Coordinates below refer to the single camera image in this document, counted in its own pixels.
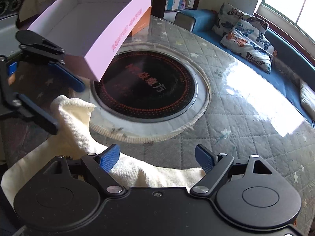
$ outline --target open cardboard box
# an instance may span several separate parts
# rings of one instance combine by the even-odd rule
[[[57,0],[28,28],[66,50],[66,67],[100,81],[151,0]]]

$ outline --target orange butterfly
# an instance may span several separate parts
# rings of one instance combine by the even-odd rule
[[[228,40],[234,40],[234,42],[236,42],[239,47],[244,47],[245,43],[247,43],[246,40],[237,37],[237,35],[234,34],[233,32],[229,32],[229,33],[226,35],[226,39],[228,39]]]

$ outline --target black metal plate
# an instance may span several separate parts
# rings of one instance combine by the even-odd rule
[[[177,114],[191,104],[196,92],[195,80],[185,66],[152,51],[116,55],[94,87],[107,107],[141,119]]]

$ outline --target brown box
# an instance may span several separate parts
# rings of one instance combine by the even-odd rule
[[[144,29],[150,23],[150,15],[151,15],[152,6],[150,6],[147,11],[143,14],[143,16],[139,19],[138,23],[134,26],[128,36],[133,36],[138,33],[140,30]]]

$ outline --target sofa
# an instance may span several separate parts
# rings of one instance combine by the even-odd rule
[[[314,121],[301,106],[299,81],[294,81],[292,79],[292,74],[303,79],[313,90],[315,90],[315,67],[290,43],[268,28],[265,37],[277,50],[277,58],[283,62],[282,65],[285,65],[286,68],[283,69],[283,67],[277,67],[273,63],[270,74],[267,74],[250,61],[234,54],[220,44],[222,37],[211,30],[215,24],[215,20],[216,14],[212,11],[185,10],[179,11],[176,14],[174,24],[202,37],[248,65],[286,97],[314,127]]]

